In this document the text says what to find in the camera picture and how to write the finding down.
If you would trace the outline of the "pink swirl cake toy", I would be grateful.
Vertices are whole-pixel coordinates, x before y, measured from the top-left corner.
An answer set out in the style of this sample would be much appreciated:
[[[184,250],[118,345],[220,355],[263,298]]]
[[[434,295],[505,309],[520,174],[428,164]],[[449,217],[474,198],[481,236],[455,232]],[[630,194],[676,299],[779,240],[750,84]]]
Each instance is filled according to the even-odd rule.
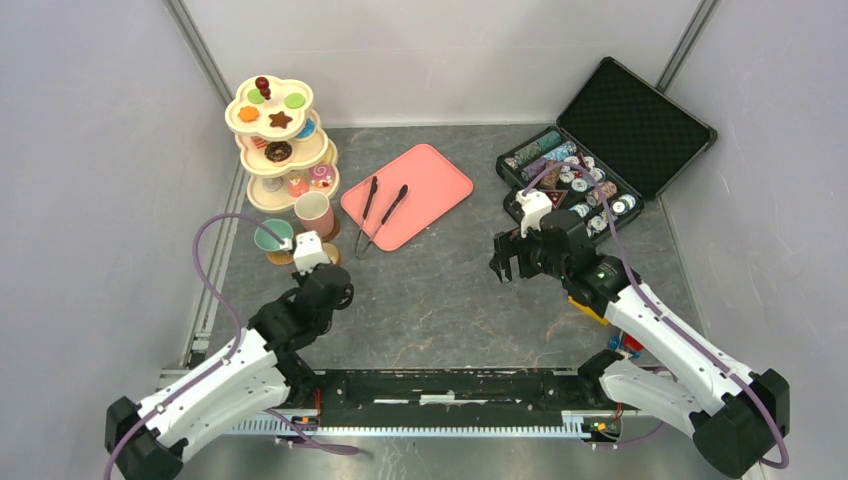
[[[326,163],[318,164],[310,168],[311,186],[314,188],[330,188],[335,184],[335,168]]]

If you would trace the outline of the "blue donut toy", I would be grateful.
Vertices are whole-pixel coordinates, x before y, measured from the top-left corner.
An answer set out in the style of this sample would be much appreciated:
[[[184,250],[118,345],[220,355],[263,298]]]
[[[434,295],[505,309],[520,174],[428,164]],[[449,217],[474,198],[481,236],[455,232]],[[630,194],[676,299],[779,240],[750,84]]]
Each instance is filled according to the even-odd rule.
[[[316,132],[316,123],[312,118],[307,118],[303,128],[293,137],[297,141],[306,141],[310,139]]]

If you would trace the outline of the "white cupcake toy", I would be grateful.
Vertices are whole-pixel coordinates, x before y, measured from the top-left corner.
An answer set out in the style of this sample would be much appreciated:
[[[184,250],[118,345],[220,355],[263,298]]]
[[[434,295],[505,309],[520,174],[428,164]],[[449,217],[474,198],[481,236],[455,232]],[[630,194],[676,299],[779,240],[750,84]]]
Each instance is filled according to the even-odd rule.
[[[284,186],[284,179],[282,177],[262,178],[261,185],[266,192],[276,192]]]

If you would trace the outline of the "dark brown round coaster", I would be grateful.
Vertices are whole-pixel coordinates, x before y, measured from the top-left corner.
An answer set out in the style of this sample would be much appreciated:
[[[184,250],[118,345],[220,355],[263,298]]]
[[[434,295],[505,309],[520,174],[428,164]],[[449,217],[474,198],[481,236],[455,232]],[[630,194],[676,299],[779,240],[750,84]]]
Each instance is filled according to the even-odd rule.
[[[324,216],[314,220],[302,220],[306,231],[315,231],[323,242],[334,239],[340,231],[340,223],[334,215]]]

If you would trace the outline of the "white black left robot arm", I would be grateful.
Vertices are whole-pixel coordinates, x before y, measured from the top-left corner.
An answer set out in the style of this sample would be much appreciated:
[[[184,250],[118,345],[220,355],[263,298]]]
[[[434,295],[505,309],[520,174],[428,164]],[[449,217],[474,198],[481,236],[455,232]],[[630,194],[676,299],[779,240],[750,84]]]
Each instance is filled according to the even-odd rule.
[[[302,407],[317,388],[300,349],[327,333],[347,308],[349,273],[324,264],[295,276],[297,287],[263,305],[218,353],[141,400],[121,397],[107,409],[104,476],[173,479],[205,446],[255,414],[286,403]]]

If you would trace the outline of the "chocolate donut toy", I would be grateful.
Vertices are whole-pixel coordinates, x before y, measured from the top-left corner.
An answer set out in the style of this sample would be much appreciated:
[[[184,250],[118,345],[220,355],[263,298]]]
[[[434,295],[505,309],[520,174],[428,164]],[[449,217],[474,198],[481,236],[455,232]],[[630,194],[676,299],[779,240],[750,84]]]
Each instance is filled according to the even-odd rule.
[[[287,141],[269,142],[264,148],[265,158],[272,163],[287,161],[293,154],[293,147]]]

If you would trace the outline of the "brown star cookie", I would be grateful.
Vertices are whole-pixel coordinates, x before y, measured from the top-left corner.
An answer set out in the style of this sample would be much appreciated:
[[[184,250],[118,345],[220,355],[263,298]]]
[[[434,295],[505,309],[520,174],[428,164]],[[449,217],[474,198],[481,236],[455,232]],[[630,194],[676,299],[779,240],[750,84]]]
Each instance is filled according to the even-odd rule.
[[[272,113],[269,115],[270,126],[272,128],[281,128],[286,129],[288,125],[293,121],[293,118],[289,116],[285,111],[279,111],[277,113]]]

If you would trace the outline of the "orange flower cookie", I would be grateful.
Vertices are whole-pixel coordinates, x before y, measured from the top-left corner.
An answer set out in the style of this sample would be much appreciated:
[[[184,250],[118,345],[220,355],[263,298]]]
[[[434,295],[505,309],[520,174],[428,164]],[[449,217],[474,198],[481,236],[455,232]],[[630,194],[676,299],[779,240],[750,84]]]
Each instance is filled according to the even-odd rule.
[[[252,123],[258,120],[261,116],[260,111],[253,106],[241,107],[238,111],[238,118],[241,122]]]

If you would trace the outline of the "pink mug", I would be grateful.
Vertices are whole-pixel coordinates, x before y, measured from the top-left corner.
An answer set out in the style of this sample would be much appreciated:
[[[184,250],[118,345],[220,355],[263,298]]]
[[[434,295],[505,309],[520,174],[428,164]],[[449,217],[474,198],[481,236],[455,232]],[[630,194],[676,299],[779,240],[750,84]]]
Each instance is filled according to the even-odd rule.
[[[318,191],[309,191],[300,196],[295,202],[294,212],[300,222],[335,216],[329,198]]]

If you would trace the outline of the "woven tan round coaster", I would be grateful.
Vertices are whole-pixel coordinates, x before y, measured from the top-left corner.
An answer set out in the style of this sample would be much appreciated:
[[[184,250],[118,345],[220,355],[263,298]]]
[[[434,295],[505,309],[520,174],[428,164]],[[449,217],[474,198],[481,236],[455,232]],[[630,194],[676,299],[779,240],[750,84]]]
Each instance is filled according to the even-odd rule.
[[[276,266],[290,265],[294,262],[290,251],[267,252],[266,258],[272,265]]]

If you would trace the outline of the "pink slice cake toy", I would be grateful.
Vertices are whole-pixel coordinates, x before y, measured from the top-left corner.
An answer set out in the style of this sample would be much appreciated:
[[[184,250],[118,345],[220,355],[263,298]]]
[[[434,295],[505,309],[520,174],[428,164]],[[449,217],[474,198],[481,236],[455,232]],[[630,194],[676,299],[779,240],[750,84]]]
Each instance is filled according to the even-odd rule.
[[[252,140],[254,146],[258,150],[262,150],[262,149],[266,148],[267,145],[269,144],[269,142],[267,140],[265,140],[264,138],[258,137],[258,136],[252,136],[251,140]]]

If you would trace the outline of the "small pink cupcake toy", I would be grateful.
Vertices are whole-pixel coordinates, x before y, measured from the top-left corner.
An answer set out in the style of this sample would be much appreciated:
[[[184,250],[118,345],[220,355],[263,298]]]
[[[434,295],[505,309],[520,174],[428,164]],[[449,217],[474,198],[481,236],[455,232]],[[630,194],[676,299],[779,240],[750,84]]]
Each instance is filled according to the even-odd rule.
[[[288,194],[292,198],[298,198],[310,190],[308,180],[302,179],[299,175],[292,175],[287,180]]]

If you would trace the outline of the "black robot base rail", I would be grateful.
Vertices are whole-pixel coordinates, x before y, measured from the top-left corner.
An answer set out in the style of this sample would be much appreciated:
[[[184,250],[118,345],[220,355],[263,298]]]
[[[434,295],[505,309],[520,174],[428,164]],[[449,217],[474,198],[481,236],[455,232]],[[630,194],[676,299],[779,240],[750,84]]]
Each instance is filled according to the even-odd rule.
[[[283,437],[294,423],[325,436],[602,440],[635,411],[573,368],[332,369],[304,398],[244,425]]]

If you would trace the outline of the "teal green cup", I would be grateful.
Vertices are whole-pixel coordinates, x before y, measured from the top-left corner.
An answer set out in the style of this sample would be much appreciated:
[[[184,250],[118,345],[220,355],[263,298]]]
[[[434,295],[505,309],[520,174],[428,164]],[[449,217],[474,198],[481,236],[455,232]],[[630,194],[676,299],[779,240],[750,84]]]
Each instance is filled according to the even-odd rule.
[[[255,245],[263,252],[284,252],[285,246],[290,245],[294,238],[293,227],[282,219],[268,219],[254,231]]]

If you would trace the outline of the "green round cookie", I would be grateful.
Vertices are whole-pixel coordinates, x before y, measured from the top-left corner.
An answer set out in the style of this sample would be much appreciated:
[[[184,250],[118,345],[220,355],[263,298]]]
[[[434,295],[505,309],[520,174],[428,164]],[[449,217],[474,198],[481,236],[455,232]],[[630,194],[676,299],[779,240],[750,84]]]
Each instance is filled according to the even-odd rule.
[[[289,109],[299,109],[306,104],[306,100],[306,96],[301,93],[295,92],[285,97],[284,105]]]
[[[246,94],[247,100],[254,105],[260,105],[265,102],[265,98],[261,91],[257,88],[250,89]]]

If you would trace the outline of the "orange round coaster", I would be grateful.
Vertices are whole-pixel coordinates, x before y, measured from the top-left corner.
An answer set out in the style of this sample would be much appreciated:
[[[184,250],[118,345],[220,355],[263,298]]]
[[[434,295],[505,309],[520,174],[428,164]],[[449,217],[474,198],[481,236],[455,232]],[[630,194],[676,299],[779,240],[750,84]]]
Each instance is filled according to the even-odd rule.
[[[323,243],[322,249],[333,265],[340,265],[342,256],[339,249],[332,243]]]

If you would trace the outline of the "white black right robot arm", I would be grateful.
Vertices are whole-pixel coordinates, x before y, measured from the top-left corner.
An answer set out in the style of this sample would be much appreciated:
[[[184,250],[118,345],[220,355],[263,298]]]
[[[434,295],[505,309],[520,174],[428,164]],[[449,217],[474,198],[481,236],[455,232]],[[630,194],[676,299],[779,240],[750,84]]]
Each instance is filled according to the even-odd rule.
[[[631,360],[604,351],[586,361],[577,382],[591,408],[610,401],[635,407],[689,437],[723,475],[739,479],[758,463],[789,464],[787,380],[757,373],[710,344],[668,311],[624,256],[600,254],[580,217],[556,210],[494,239],[491,269],[507,283],[539,274],[560,281],[572,304],[634,337],[672,379],[645,373]]]

